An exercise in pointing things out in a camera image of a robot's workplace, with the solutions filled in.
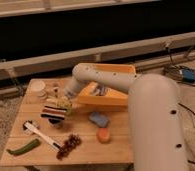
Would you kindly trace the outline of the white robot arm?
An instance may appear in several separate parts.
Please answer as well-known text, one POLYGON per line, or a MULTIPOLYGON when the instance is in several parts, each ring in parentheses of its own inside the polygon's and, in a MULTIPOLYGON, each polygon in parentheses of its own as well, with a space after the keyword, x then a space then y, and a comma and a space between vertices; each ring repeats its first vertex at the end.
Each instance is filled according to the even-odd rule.
POLYGON ((128 95, 129 123, 135 171, 189 171, 178 108, 179 86, 159 74, 104 71, 79 63, 64 89, 76 97, 96 82, 128 95))

